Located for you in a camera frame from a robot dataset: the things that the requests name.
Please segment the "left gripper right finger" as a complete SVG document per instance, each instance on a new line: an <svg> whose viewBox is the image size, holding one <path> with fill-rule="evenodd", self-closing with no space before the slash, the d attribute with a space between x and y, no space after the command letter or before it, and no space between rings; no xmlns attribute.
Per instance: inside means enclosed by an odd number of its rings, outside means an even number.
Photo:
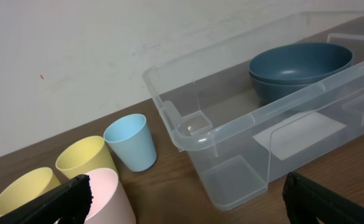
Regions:
<svg viewBox="0 0 364 224"><path fill-rule="evenodd" d="M364 207L297 172L288 173L282 197L291 224L364 224Z"/></svg>

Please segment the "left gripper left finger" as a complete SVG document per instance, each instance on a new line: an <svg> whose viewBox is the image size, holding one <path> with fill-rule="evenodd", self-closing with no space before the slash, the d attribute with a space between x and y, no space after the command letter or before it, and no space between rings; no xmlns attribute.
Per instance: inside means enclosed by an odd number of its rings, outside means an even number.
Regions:
<svg viewBox="0 0 364 224"><path fill-rule="evenodd" d="M88 175L80 174L0 217L0 224L84 224L93 196Z"/></svg>

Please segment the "dark blue bowl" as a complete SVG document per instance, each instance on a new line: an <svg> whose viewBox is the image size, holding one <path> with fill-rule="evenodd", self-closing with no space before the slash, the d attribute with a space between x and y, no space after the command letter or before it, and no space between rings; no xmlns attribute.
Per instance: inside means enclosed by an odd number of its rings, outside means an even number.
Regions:
<svg viewBox="0 0 364 224"><path fill-rule="evenodd" d="M253 82L253 88L255 89L257 96L264 104L272 103L280 98L290 95L291 93L312 85L311 83L303 85L272 84L260 81L257 78L254 78L252 75L251 81ZM336 88L332 91L326 91L320 96L311 99L308 103L304 103L302 109L308 110L309 108L312 109L323 106L325 104L334 102L335 100L339 100L342 97L351 94L352 92L353 90L350 87L340 86L339 88Z"/></svg>
<svg viewBox="0 0 364 224"><path fill-rule="evenodd" d="M250 62L258 80L281 85L314 83L352 66L353 52L341 45L309 42L267 50Z"/></svg>

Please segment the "white label in container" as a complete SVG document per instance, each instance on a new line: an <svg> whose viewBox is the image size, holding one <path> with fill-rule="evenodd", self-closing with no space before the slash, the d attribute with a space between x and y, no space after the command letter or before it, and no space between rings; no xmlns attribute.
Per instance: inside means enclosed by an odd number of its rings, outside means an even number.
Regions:
<svg viewBox="0 0 364 224"><path fill-rule="evenodd" d="M261 131L253 139L283 161L345 127L343 123L310 110Z"/></svg>

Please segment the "clear plastic storage container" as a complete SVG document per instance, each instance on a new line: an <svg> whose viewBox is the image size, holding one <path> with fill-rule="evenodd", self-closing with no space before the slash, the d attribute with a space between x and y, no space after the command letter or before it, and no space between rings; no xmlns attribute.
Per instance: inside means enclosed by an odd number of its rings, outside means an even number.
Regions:
<svg viewBox="0 0 364 224"><path fill-rule="evenodd" d="M354 63L264 104L253 88L250 60L298 42L340 44L353 52ZM143 79L174 146L188 153L210 201L230 210L265 192L270 182L364 134L364 11L293 14L152 67ZM302 109L340 86L353 92ZM253 139L310 110L346 127L283 161Z"/></svg>

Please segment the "yellow plastic cup left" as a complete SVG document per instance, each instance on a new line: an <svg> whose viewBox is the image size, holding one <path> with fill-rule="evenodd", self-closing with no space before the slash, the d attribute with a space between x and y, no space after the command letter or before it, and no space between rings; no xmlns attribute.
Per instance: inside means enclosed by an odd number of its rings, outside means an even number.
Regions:
<svg viewBox="0 0 364 224"><path fill-rule="evenodd" d="M0 217L59 185L60 181L49 167L24 174L0 193Z"/></svg>

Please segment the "yellow plastic cup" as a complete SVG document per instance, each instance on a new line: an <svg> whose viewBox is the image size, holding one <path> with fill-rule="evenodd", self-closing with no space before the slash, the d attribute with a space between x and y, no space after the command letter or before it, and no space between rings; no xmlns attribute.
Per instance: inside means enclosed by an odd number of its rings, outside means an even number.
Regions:
<svg viewBox="0 0 364 224"><path fill-rule="evenodd" d="M101 136L89 136L68 146L58 156L55 167L69 179L104 167L117 172L110 151Z"/></svg>
<svg viewBox="0 0 364 224"><path fill-rule="evenodd" d="M59 185L60 181L49 167L24 174L0 193L0 217Z"/></svg>

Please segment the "pink plastic cup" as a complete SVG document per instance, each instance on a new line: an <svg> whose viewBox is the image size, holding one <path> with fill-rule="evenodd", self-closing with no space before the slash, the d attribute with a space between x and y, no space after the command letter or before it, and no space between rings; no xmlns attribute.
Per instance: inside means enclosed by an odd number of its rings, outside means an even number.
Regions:
<svg viewBox="0 0 364 224"><path fill-rule="evenodd" d="M85 223L136 224L136 216L118 174L106 167L86 174L90 178L93 200Z"/></svg>

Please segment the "yellow plastic cup upper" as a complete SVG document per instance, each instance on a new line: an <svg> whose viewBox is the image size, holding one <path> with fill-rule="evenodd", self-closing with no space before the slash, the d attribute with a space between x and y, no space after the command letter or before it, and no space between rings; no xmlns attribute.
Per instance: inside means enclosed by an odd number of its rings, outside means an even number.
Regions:
<svg viewBox="0 0 364 224"><path fill-rule="evenodd" d="M110 151L101 136L89 136L68 146L58 156L55 167L69 179L104 167L117 172Z"/></svg>

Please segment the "light blue plastic cup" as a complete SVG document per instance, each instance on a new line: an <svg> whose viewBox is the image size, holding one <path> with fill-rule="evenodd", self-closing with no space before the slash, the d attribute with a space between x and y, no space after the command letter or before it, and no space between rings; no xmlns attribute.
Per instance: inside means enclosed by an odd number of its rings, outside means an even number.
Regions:
<svg viewBox="0 0 364 224"><path fill-rule="evenodd" d="M103 139L133 172L150 168L157 159L147 119L143 114L129 114L110 124Z"/></svg>

